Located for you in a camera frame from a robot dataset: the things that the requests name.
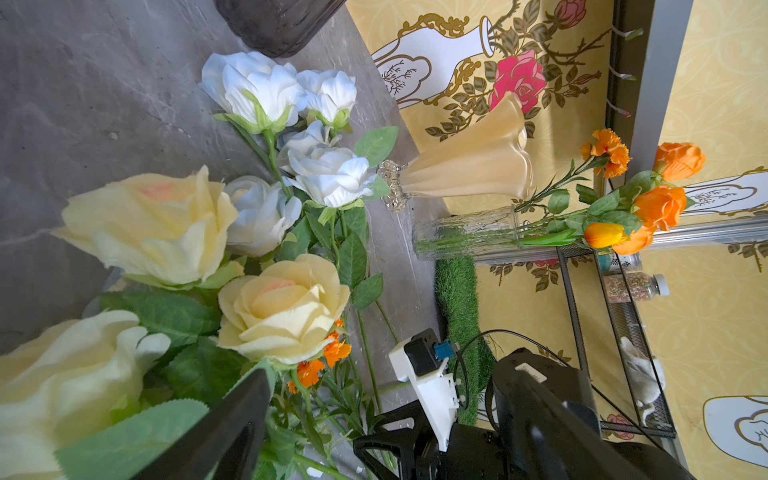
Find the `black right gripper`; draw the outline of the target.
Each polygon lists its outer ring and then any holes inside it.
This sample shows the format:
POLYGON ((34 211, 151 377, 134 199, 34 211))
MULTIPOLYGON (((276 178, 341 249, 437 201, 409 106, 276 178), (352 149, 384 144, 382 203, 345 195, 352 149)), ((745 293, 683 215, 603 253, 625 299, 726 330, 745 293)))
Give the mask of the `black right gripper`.
POLYGON ((455 423, 448 450, 417 401, 379 415, 373 433, 353 441, 353 451, 378 479, 496 479, 498 436, 455 423))

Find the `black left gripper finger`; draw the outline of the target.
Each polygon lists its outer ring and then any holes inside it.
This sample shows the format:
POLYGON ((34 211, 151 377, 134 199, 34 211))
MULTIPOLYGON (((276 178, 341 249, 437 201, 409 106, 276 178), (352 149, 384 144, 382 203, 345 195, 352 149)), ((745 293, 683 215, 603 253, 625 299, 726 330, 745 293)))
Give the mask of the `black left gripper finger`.
POLYGON ((250 479, 266 433, 273 374, 254 368, 136 479, 250 479))

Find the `small orange marigold stem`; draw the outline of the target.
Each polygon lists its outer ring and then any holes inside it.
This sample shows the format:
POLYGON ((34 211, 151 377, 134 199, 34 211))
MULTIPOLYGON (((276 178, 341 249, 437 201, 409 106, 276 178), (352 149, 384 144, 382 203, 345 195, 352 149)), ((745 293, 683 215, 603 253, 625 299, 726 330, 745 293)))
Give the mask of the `small orange marigold stem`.
POLYGON ((379 388, 371 393, 364 388, 342 319, 334 322, 319 353, 289 371, 279 393, 277 425, 289 434, 302 476, 346 479, 337 457, 373 432, 383 409, 379 388))

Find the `yellow orange tulip stem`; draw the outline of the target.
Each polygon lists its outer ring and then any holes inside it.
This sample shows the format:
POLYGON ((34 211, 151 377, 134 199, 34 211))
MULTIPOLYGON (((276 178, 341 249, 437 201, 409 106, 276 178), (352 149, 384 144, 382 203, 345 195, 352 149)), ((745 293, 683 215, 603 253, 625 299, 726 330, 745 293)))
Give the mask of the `yellow orange tulip stem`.
POLYGON ((525 247, 560 247, 571 245, 577 241, 584 241, 590 248, 604 249, 622 243, 628 239, 629 236, 621 225, 612 223, 592 223, 587 226, 583 234, 578 234, 576 230, 568 228, 560 232, 524 237, 519 239, 518 243, 525 247))

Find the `orange rose stem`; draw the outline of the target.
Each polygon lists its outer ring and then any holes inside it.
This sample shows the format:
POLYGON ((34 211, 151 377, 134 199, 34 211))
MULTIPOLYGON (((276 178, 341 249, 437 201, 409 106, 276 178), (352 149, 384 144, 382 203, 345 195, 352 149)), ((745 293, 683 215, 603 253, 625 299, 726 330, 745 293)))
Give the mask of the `orange rose stem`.
POLYGON ((655 231, 655 228, 647 228, 643 226, 632 233, 627 240, 613 245, 612 249, 619 255, 634 255, 653 243, 655 231))
POLYGON ((658 146, 654 166, 634 175, 619 189, 623 204, 629 204, 640 195, 659 186, 672 186, 699 173, 706 163, 706 155, 692 143, 665 142, 658 146))
POLYGON ((680 187, 659 186, 629 204, 621 202, 618 189, 586 208, 542 219, 537 225, 546 226, 546 234, 568 228, 583 234, 589 224, 612 223, 623 226, 630 237, 643 226, 655 228, 655 232, 670 230, 679 224, 687 206, 688 198, 680 187))

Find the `orange marigold flower stem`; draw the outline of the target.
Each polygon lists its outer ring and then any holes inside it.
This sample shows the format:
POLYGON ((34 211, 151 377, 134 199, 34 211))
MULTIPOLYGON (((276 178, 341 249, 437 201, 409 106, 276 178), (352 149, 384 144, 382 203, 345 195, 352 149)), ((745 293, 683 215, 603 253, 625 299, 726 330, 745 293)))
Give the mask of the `orange marigold flower stem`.
POLYGON ((593 133, 594 143, 587 143, 581 148, 583 161, 576 165, 571 161, 568 172, 559 179, 553 178, 541 191, 520 203, 514 208, 516 213, 522 213, 551 196, 556 190, 565 189, 574 181, 584 180, 584 174, 589 171, 602 173, 606 178, 618 177, 628 170, 631 161, 628 147, 611 129, 599 129, 593 133))

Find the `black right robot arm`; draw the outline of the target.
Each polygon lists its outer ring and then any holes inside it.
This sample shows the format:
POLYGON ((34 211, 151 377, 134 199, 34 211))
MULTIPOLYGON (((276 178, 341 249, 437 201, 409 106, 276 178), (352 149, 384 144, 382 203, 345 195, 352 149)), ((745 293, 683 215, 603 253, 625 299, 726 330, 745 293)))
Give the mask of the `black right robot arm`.
POLYGON ((585 375, 520 348, 496 363, 489 387, 497 420, 461 425, 447 359, 433 342, 413 340, 389 355, 415 401, 381 415, 353 443, 379 479, 689 479, 669 453, 602 439, 585 375))

